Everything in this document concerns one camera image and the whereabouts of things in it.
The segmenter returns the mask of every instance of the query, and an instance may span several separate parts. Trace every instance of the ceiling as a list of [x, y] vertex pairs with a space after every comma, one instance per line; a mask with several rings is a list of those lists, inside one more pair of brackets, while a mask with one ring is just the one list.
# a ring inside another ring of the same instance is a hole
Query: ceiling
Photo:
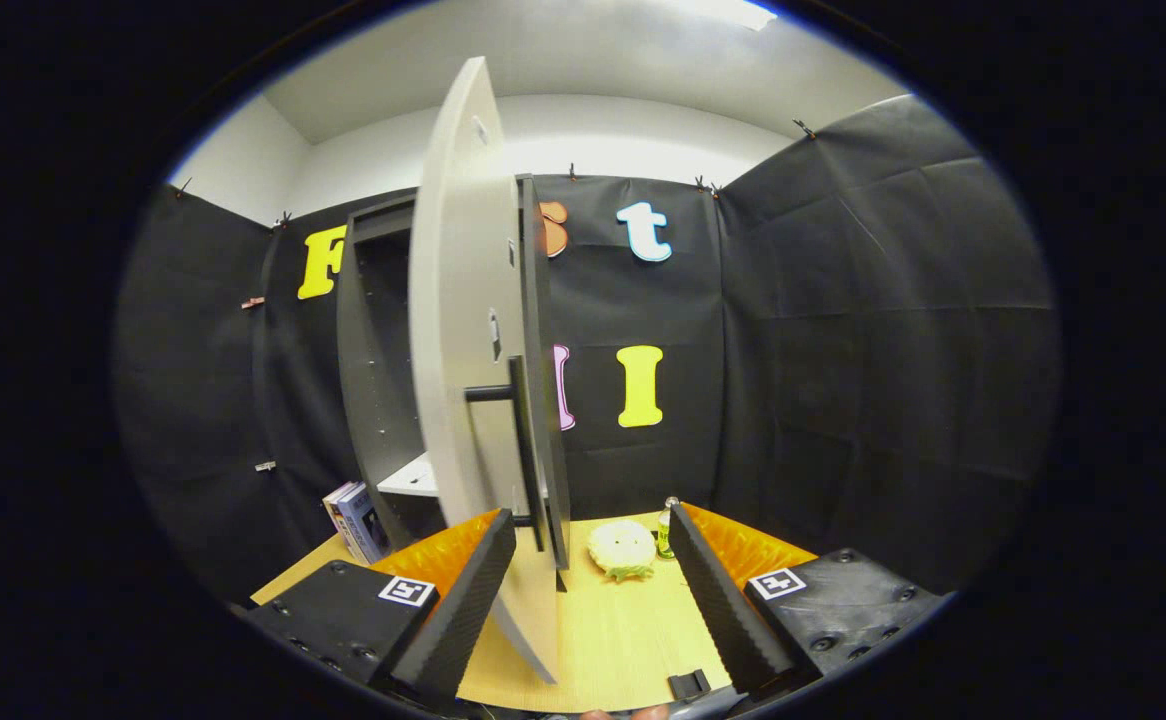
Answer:
[[668, 102], [799, 137], [907, 92], [801, 25], [760, 32], [672, 0], [442, 0], [312, 56], [264, 96], [308, 142], [435, 109], [484, 55], [497, 96]]

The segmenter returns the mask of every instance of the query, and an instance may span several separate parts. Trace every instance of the clip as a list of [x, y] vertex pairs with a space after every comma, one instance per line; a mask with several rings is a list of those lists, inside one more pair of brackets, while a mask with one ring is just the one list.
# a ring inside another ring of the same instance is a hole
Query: clip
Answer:
[[813, 140], [813, 138], [817, 137], [817, 135], [815, 135], [815, 131], [812, 131], [810, 128], [806, 127], [806, 123], [801, 123], [801, 120], [798, 120], [795, 118], [793, 118], [792, 121], [796, 123], [798, 126], [801, 127], [801, 130], [806, 131], [806, 135], [810, 137], [810, 140]]

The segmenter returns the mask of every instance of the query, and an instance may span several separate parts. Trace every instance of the pink letter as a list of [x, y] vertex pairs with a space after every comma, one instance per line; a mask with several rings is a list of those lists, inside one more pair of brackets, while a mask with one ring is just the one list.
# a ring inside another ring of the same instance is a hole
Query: pink letter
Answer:
[[570, 359], [570, 348], [552, 347], [552, 358], [556, 361], [556, 410], [561, 414], [561, 429], [570, 429], [574, 427], [574, 415], [570, 415], [569, 407], [566, 406], [566, 361]]

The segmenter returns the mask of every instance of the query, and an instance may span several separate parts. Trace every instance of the white cabinet door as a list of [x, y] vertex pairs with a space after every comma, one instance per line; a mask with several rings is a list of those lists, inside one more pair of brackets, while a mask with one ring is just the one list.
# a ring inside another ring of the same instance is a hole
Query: white cabinet door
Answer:
[[[419, 424], [441, 511], [456, 525], [525, 497], [511, 401], [468, 404], [464, 387], [510, 384], [524, 355], [517, 182], [484, 58], [464, 63], [431, 132], [410, 228], [410, 356]], [[517, 527], [517, 551], [491, 609], [511, 644], [555, 683], [556, 564]]]

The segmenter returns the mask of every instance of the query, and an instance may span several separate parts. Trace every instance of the green bottle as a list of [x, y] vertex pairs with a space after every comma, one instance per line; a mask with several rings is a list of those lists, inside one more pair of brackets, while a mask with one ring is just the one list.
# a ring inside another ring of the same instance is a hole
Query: green bottle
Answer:
[[670, 544], [667, 543], [667, 530], [670, 529], [670, 506], [679, 505], [679, 503], [680, 501], [675, 497], [667, 498], [663, 503], [663, 511], [659, 515], [659, 543], [656, 546], [659, 547], [659, 557], [662, 557], [665, 560], [670, 560], [675, 557], [670, 552]]

